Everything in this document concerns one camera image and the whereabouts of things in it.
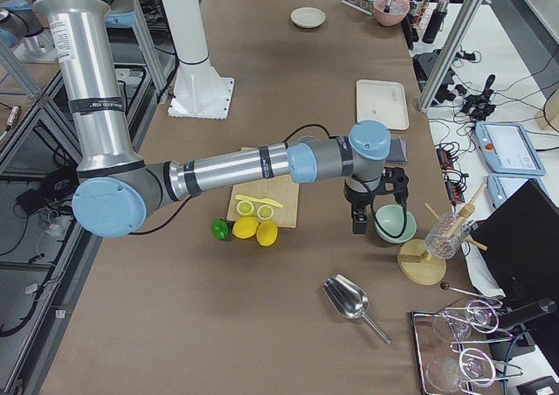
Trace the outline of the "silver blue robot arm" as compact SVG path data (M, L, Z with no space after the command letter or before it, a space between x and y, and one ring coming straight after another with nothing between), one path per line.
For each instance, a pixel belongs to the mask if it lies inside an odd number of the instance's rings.
M133 0L32 0L49 22L82 159L72 197L74 217L103 238L137 234L167 204L226 186L288 175L297 184L343 177L353 230L365 231L365 209L378 195L406 205L408 179L385 161L390 132L358 122L346 136L305 138L193 160L147 164L133 149L107 36L108 17Z

